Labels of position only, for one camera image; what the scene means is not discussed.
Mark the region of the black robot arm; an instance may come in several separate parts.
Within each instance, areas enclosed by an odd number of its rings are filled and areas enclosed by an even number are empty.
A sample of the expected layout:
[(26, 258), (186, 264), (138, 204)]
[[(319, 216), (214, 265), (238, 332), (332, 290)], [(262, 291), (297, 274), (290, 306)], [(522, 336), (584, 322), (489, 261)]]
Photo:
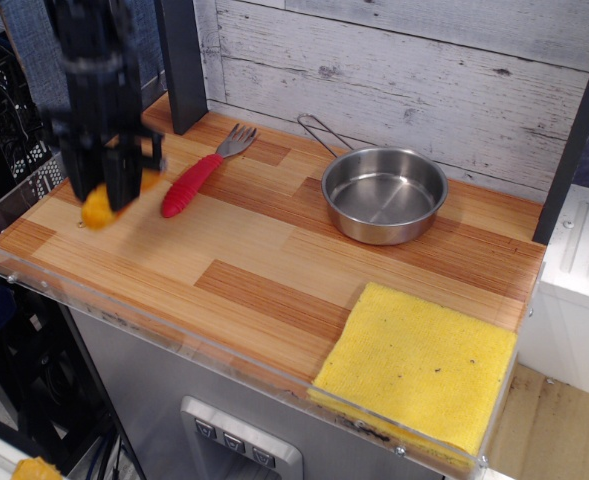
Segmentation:
[(69, 105), (42, 112), (46, 142), (57, 148), (76, 197), (106, 189), (112, 211), (138, 198), (146, 170), (162, 172), (161, 133), (141, 118), (133, 27), (123, 1), (48, 1)]

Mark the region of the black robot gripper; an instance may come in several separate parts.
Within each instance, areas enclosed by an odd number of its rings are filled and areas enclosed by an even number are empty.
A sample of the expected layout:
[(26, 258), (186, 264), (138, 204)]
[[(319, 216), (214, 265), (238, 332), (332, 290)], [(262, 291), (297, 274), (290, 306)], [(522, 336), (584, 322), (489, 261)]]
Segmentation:
[[(105, 181), (109, 205), (120, 212), (140, 194), (142, 165), (163, 170), (163, 135), (141, 120), (142, 94), (138, 63), (131, 54), (64, 58), (69, 106), (43, 112), (46, 141), (61, 149), (65, 171), (75, 196), (85, 202)], [(144, 157), (139, 145), (109, 148), (115, 136), (148, 138), (152, 155)]]

